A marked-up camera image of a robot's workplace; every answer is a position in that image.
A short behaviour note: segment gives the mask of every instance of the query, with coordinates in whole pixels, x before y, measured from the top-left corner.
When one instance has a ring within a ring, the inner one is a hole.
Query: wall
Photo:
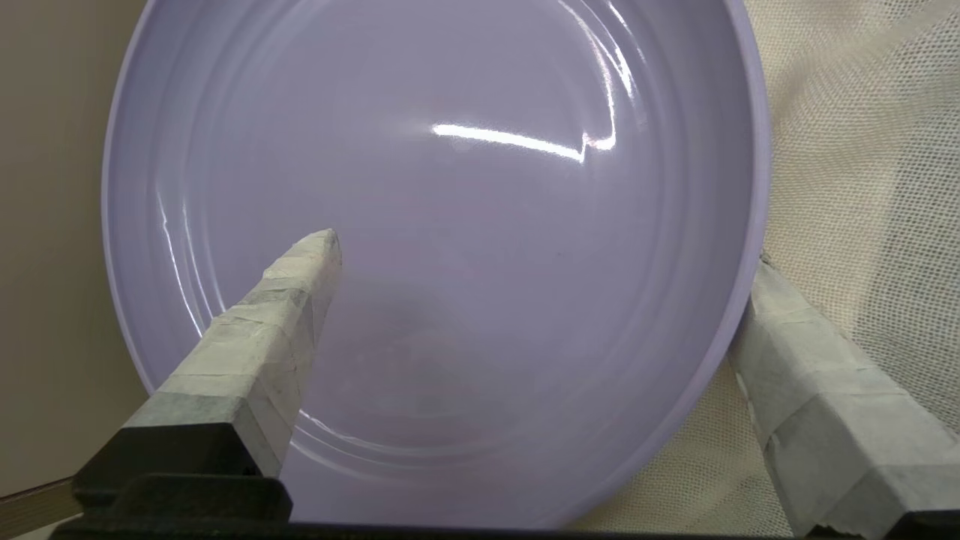
[[[110,99],[142,7],[0,2],[0,497],[75,473],[146,398],[99,208]]]

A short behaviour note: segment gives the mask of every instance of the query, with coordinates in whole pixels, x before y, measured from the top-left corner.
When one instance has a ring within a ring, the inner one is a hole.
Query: white mesh cloth
[[[960,430],[960,2],[746,4],[773,116],[768,256]],[[729,367],[574,527],[790,534]]]

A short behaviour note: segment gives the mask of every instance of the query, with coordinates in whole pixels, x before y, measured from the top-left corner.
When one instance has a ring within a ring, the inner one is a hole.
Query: purple plate
[[[295,519],[559,526],[720,361],[769,136],[734,0],[155,0],[104,157],[120,324],[154,389],[333,227]]]

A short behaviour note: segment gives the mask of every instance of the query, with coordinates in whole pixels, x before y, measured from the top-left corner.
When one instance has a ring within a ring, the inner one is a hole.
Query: lavender plate
[[[660,448],[731,340],[764,96],[735,0],[155,0],[104,157],[133,361],[156,388],[333,227],[295,519],[559,526]]]

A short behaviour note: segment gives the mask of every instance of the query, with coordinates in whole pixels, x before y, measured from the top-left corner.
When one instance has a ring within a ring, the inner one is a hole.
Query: beige wall
[[[145,399],[100,240],[139,0],[0,0],[0,497],[72,475]]]

